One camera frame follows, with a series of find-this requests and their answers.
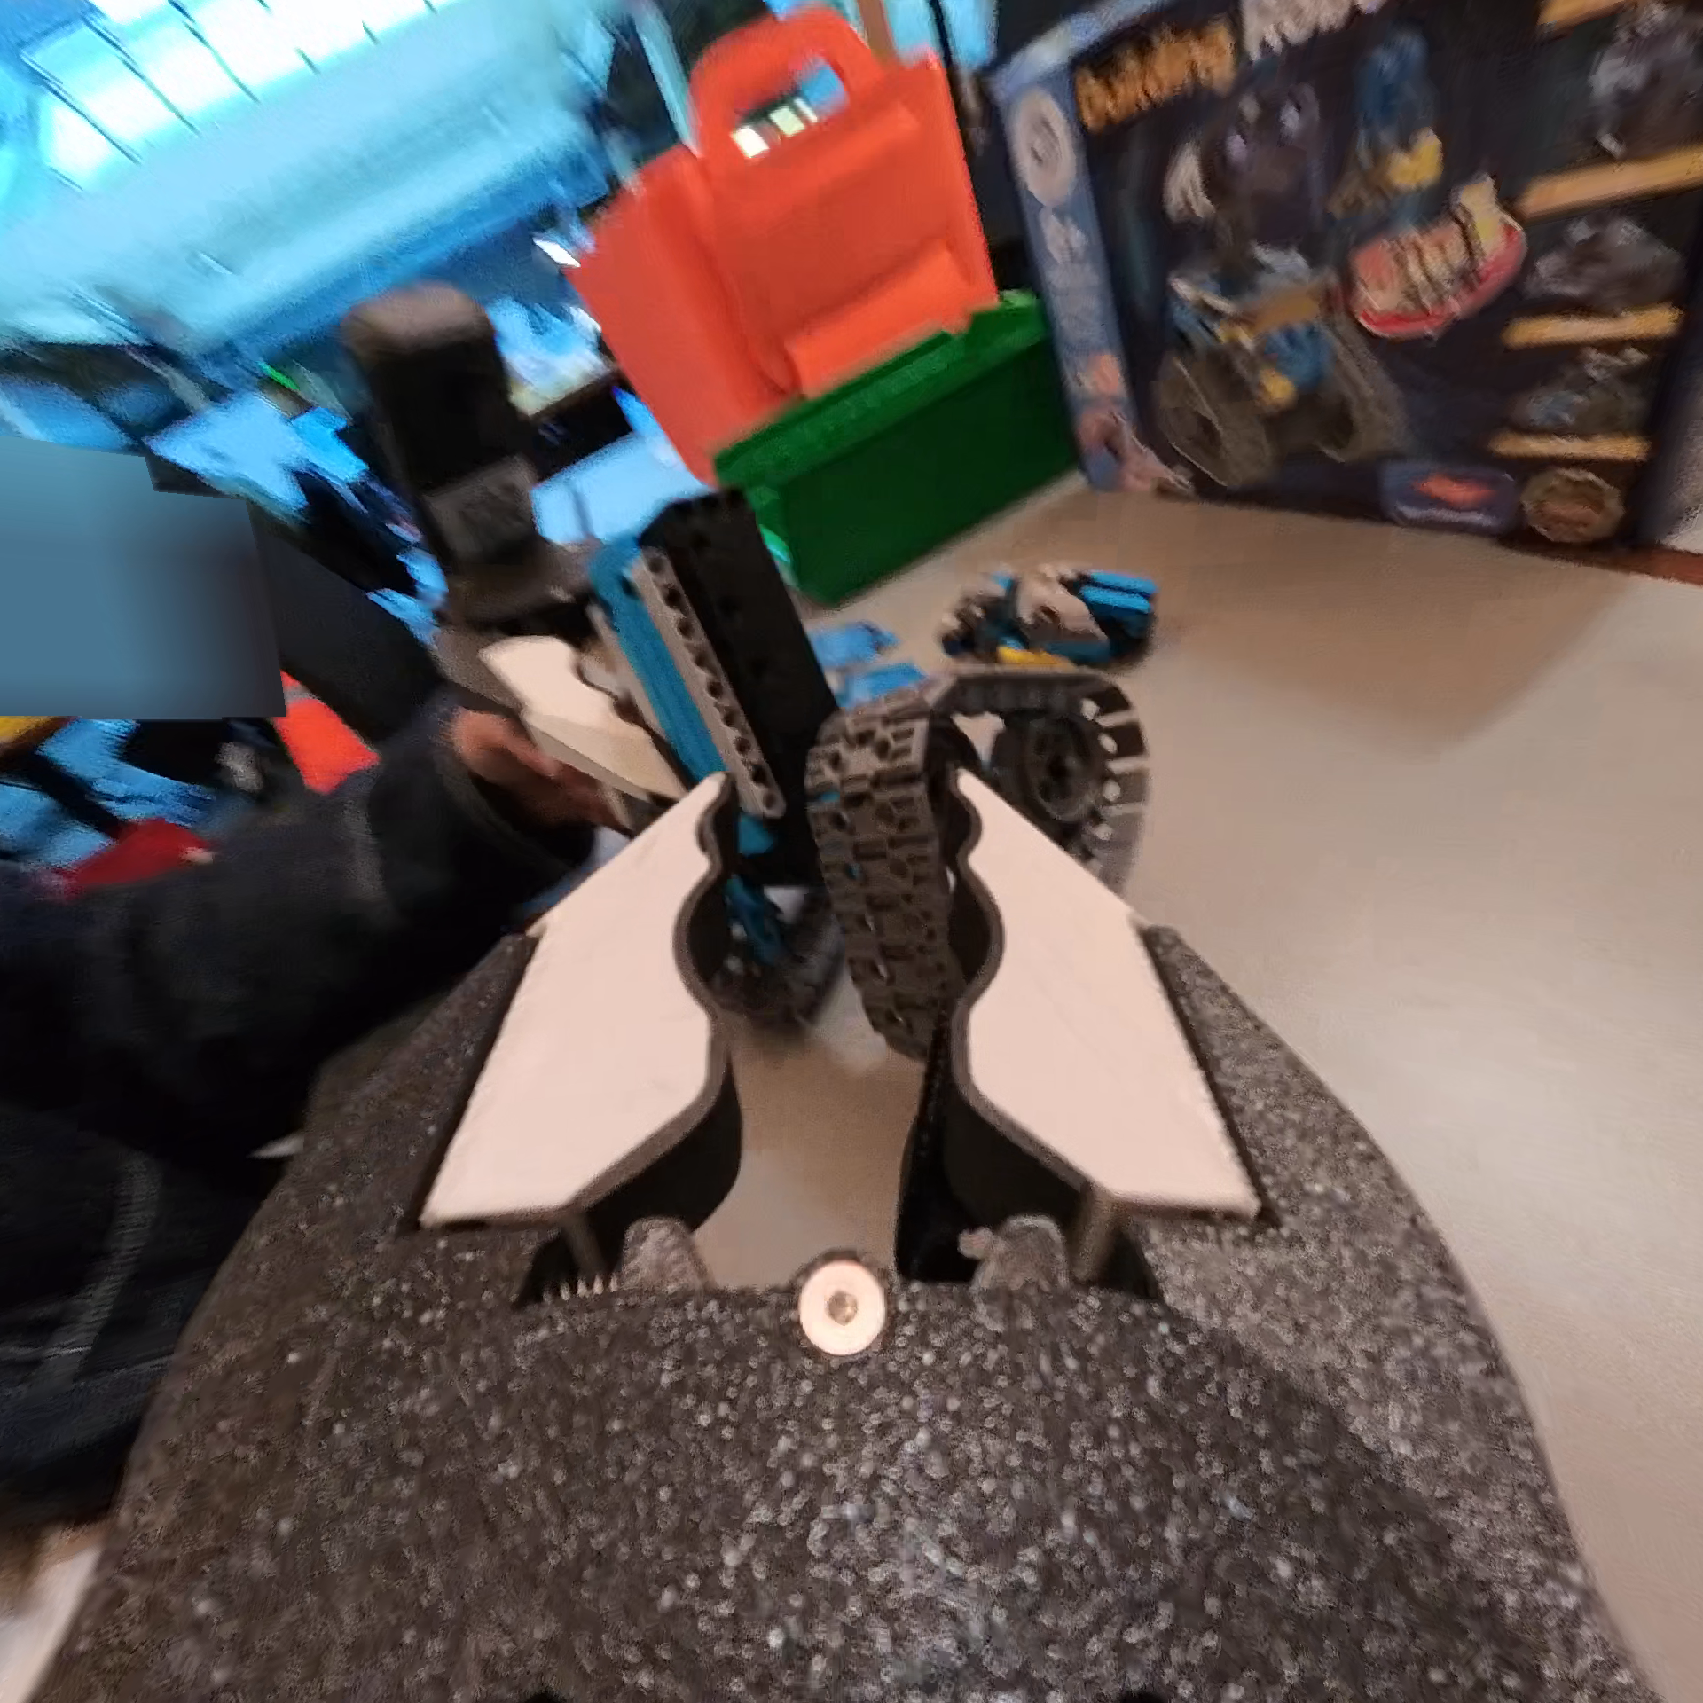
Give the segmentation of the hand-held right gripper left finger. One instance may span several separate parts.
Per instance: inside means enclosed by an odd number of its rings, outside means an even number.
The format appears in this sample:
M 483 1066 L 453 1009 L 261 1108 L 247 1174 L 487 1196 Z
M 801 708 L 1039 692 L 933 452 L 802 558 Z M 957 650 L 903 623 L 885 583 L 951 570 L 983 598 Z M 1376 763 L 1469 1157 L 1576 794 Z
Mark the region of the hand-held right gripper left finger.
M 422 1229 L 554 1226 L 613 1263 L 631 1224 L 722 1206 L 740 1108 L 710 979 L 735 824 L 732 785 L 702 781 L 529 930 Z

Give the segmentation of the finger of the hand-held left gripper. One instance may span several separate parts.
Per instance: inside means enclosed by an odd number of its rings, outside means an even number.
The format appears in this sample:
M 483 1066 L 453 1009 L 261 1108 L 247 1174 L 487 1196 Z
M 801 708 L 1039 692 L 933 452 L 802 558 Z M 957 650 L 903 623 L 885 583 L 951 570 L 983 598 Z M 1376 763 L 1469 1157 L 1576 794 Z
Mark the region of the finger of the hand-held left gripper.
M 668 808 L 688 785 L 644 716 L 587 678 L 581 654 L 557 636 L 505 636 L 479 660 L 544 754 L 633 804 Z

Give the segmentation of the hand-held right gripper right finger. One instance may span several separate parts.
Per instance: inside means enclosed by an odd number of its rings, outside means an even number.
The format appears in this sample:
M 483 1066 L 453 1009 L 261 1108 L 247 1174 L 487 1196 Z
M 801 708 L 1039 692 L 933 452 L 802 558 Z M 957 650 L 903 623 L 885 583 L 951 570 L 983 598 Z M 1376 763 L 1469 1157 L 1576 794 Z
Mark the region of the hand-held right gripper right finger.
M 1259 1187 L 1120 894 L 967 770 L 954 898 L 986 926 L 951 1012 L 967 1110 L 1066 1192 L 1074 1236 L 1255 1223 Z

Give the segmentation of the blue grey tracked toy robot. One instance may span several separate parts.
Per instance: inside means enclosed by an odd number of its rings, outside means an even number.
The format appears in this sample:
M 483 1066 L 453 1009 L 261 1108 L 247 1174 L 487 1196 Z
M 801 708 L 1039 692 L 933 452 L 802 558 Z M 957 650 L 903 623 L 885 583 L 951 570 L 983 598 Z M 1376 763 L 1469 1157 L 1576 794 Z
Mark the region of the blue grey tracked toy robot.
M 957 772 L 1111 888 L 1136 860 L 1148 750 L 1108 676 L 978 664 L 846 709 L 743 496 L 671 504 L 602 546 L 587 607 L 666 754 L 737 799 L 712 974 L 732 1008 L 806 1020 L 844 965 L 869 1028 L 927 1058 L 964 987 L 949 947 Z

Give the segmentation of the person's left forearm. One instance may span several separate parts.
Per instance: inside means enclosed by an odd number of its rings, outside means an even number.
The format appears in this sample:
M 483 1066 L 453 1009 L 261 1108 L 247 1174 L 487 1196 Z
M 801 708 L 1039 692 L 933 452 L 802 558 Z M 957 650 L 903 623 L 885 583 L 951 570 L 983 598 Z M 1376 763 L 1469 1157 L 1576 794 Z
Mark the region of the person's left forearm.
M 328 1058 L 477 965 L 583 864 L 458 763 L 427 708 L 330 794 L 161 877 L 4 872 L 2 1102 L 211 1169 L 294 1134 Z

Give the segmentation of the grey desk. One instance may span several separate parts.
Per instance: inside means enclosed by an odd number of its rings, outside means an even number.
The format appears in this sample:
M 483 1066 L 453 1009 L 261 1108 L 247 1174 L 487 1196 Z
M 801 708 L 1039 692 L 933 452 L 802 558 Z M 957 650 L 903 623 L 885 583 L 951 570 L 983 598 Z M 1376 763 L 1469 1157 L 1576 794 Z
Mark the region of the grey desk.
M 1350 1108 L 1505 1344 L 1664 1699 L 1701 1678 L 1699 556 L 1098 496 L 837 621 L 918 666 L 991 567 L 1153 578 L 1129 888 Z

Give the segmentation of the person's left hand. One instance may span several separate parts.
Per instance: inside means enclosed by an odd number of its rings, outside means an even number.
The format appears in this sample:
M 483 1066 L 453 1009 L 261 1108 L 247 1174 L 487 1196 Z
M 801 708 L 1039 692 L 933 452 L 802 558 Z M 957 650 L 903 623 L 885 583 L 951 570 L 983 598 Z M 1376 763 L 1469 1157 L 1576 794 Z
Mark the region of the person's left hand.
M 455 708 L 445 728 L 460 767 L 526 826 L 623 830 L 605 786 L 548 756 L 511 716 Z

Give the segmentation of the orange plastic case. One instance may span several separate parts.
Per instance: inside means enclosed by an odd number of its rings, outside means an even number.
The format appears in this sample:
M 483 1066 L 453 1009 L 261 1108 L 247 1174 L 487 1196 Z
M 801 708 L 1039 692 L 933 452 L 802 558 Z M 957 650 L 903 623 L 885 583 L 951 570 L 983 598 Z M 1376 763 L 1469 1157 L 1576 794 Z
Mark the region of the orange plastic case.
M 724 35 L 695 134 L 587 224 L 574 285 L 692 477 L 996 303 L 945 66 L 881 60 L 830 7 Z

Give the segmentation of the green plastic bin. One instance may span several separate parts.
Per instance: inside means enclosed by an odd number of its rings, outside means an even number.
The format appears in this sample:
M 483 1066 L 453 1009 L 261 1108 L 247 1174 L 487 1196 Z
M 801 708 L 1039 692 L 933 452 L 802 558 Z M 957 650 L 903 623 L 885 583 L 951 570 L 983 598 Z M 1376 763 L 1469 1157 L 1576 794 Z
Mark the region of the green plastic bin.
M 715 455 L 783 578 L 839 607 L 952 543 L 1076 465 L 1047 318 L 1004 292 L 967 331 L 936 332 L 842 387 L 797 401 Z

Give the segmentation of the blue white toy assembly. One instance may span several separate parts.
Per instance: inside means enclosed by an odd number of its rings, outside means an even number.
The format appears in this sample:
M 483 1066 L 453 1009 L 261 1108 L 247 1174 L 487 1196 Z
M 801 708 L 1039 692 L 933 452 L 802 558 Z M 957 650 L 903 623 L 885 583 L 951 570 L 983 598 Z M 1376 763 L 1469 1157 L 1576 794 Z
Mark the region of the blue white toy assembly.
M 1143 577 L 1052 563 L 1000 567 L 947 609 L 949 660 L 1001 668 L 1118 670 L 1156 635 L 1158 585 Z

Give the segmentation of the person's denim jacket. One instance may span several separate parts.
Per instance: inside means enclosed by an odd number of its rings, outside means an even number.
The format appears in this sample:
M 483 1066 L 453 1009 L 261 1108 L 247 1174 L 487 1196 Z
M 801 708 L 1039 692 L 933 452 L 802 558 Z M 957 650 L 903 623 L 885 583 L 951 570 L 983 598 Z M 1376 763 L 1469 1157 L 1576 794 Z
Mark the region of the person's denim jacket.
M 6 1542 L 111 1507 L 181 1334 L 297 1146 L 197 1169 L 4 1110 Z

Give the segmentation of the dark printed toy kit box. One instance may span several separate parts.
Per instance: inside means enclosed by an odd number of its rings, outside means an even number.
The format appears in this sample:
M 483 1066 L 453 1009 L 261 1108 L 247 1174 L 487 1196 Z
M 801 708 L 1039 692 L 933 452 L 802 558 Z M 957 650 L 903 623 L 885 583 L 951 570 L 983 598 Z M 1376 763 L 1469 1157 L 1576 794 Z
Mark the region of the dark printed toy kit box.
M 1699 308 L 1699 4 L 991 4 L 1078 470 L 1643 538 Z

